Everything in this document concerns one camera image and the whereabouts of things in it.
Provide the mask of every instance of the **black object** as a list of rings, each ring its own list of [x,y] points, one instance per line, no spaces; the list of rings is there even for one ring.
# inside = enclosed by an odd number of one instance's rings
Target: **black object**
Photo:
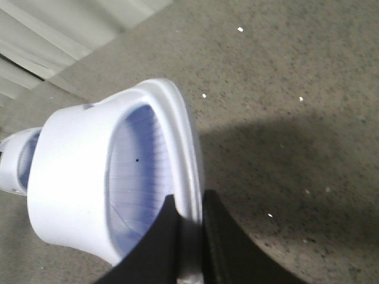
[[[179,214],[174,196],[166,197],[150,230],[113,270],[95,284],[174,284]]]
[[[203,211],[206,284],[305,284],[251,241],[215,191],[205,192]]]
[[[237,225],[215,191],[203,200],[205,284],[305,284],[268,257]],[[174,196],[166,197],[150,230],[134,250],[95,284],[174,284],[179,228]]]

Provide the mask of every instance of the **white plastic container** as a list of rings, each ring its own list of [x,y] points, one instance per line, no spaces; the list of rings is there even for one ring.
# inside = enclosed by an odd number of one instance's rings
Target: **white plastic container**
[[[27,194],[29,173],[41,128],[17,132],[0,143],[0,189]]]
[[[171,81],[147,80],[95,104],[58,110],[42,130],[26,132],[1,143],[6,148],[2,166],[13,178],[4,188],[27,193],[31,225],[47,243],[87,251],[115,265],[148,231],[170,194],[189,224],[183,232],[201,227],[198,134]],[[28,184],[15,187],[20,166],[10,162],[7,147],[17,145],[19,153],[30,137],[38,142],[29,155]],[[185,283],[200,283],[201,236],[181,235]]]

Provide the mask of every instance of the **gray speckled floor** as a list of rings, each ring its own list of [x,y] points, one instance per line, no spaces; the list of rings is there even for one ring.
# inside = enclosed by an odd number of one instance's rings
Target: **gray speckled floor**
[[[256,244],[309,283],[377,283],[378,13],[375,0],[176,1],[14,102],[0,127],[170,78],[195,112],[207,187]],[[24,198],[0,193],[0,213],[1,283],[110,268],[40,241]]]

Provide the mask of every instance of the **black plastic piece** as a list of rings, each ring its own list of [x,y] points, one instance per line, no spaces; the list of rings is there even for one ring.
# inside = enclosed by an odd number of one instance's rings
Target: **black plastic piece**
[[[95,284],[174,284],[180,216],[174,196],[166,197],[150,230],[131,253]]]
[[[251,241],[215,191],[205,192],[203,212],[206,284],[305,284]]]

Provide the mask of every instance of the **concrete floor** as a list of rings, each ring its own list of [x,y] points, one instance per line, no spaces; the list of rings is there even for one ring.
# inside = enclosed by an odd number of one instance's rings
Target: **concrete floor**
[[[377,283],[378,13],[375,0],[176,1],[15,101],[0,135],[170,78],[194,110],[207,187],[257,245],[309,283]],[[40,241],[23,197],[0,193],[0,214],[0,283],[110,268]]]

